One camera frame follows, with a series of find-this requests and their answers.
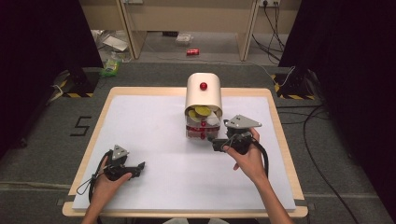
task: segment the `soda can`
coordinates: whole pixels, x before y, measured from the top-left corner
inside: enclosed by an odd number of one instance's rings
[[[199,49],[188,49],[187,55],[199,55]]]

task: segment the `power outlet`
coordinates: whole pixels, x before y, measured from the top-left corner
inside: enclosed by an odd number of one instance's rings
[[[280,5],[280,0],[260,0],[260,7],[264,7],[264,1],[267,2],[267,7],[279,7]]]

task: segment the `red dot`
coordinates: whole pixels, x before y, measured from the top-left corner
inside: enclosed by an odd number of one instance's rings
[[[206,89],[207,89],[206,82],[201,82],[201,85],[199,85],[199,88],[201,89],[201,91],[206,91]]]

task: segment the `hand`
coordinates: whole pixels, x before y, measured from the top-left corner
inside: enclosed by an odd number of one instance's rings
[[[253,138],[260,142],[259,133],[254,128],[250,128],[250,132]],[[234,170],[241,168],[245,175],[254,183],[263,177],[266,178],[264,166],[262,164],[262,153],[253,144],[250,144],[248,152],[245,155],[239,154],[234,148],[228,146],[224,146],[223,150],[235,159],[236,164],[233,167]]]
[[[125,174],[116,181],[111,181],[103,173],[103,169],[106,165],[107,157],[102,162],[101,172],[96,180],[91,203],[98,203],[105,206],[116,194],[120,186],[132,177],[131,173]]]
[[[125,174],[116,181],[111,181],[103,174],[103,169],[105,167],[107,157],[103,160],[101,164],[101,172],[96,180],[93,195],[91,198],[91,204],[85,213],[85,217],[82,219],[83,224],[95,223],[95,220],[99,217],[102,209],[105,205],[110,202],[114,194],[120,186],[132,177],[131,173]]]
[[[253,134],[253,138],[260,142],[259,133],[253,128],[250,129],[250,132]],[[256,185],[271,223],[293,223],[289,214],[276,197],[276,194],[265,175],[264,166],[262,164],[262,153],[260,150],[253,144],[250,144],[248,152],[245,155],[239,154],[232,147],[225,146],[223,150],[235,159],[236,164],[233,169],[237,170],[238,168],[241,168],[245,175],[247,175]]]

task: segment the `person's right hand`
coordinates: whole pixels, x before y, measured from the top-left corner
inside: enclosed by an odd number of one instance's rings
[[[253,138],[260,142],[259,133],[254,128],[250,128],[250,132]],[[245,175],[254,183],[256,183],[257,180],[266,178],[262,163],[262,153],[253,144],[250,144],[248,152],[245,155],[239,154],[234,148],[228,146],[224,146],[223,150],[235,159],[236,164],[233,167],[234,170],[241,168]]]

